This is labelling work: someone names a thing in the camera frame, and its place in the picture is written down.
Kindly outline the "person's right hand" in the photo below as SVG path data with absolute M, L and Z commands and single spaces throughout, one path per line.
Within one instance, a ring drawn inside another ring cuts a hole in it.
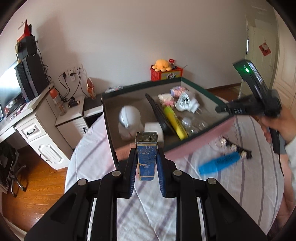
M 262 116 L 259 118 L 259 124 L 263 130 L 266 140 L 271 143 L 271 134 L 268 129 L 272 128 L 279 131 L 282 138 L 288 144 L 296 135 L 295 119 L 292 116 L 289 109 L 285 106 L 282 107 L 280 116 L 277 118 L 270 118 L 268 116 Z

